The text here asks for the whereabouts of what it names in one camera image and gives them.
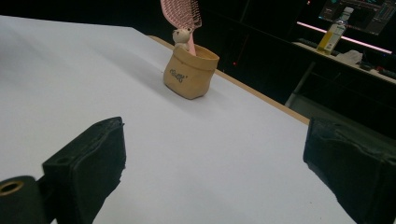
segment light strip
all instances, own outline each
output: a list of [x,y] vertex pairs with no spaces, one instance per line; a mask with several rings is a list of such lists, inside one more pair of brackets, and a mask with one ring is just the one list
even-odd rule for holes
[[[307,27],[307,28],[312,29],[312,30],[316,30],[316,31],[322,32],[322,33],[326,33],[327,32],[327,31],[322,30],[322,29],[320,29],[318,27],[311,26],[311,25],[305,24],[305,23],[300,22],[300,21],[297,21],[297,24],[299,24],[301,26],[304,26],[304,27]],[[343,39],[345,39],[347,41],[350,41],[352,43],[355,43],[355,44],[362,45],[364,47],[370,48],[370,49],[375,49],[375,50],[378,50],[378,51],[381,51],[381,52],[384,52],[384,53],[387,53],[387,54],[392,54],[392,51],[390,51],[390,50],[381,49],[379,47],[360,42],[359,40],[351,39],[351,38],[346,37],[346,36],[341,36],[341,38],[343,38]]]

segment small pot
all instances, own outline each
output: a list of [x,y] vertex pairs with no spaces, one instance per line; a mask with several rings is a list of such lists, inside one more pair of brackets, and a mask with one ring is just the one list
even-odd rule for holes
[[196,56],[183,48],[175,48],[163,72],[164,84],[189,100],[205,95],[218,66],[219,56],[195,45]]

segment white tabletop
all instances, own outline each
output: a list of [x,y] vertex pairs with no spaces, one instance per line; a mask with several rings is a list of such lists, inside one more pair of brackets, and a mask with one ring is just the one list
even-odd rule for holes
[[171,54],[129,27],[0,17],[0,180],[121,116],[126,169],[94,223],[353,223],[303,162],[306,124],[219,76],[176,95]]

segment monitor screen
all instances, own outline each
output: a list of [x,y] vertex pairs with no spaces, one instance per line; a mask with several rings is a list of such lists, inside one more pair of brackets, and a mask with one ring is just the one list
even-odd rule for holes
[[344,8],[352,7],[349,28],[379,35],[396,11],[393,0],[327,0],[318,17],[325,21],[339,18]]

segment white figurine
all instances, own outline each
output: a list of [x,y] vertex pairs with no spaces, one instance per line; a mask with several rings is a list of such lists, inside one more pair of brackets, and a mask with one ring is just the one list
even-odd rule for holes
[[189,51],[189,45],[187,42],[190,40],[190,34],[192,29],[177,29],[174,30],[172,33],[172,37],[175,41],[175,48],[181,47],[186,51]]

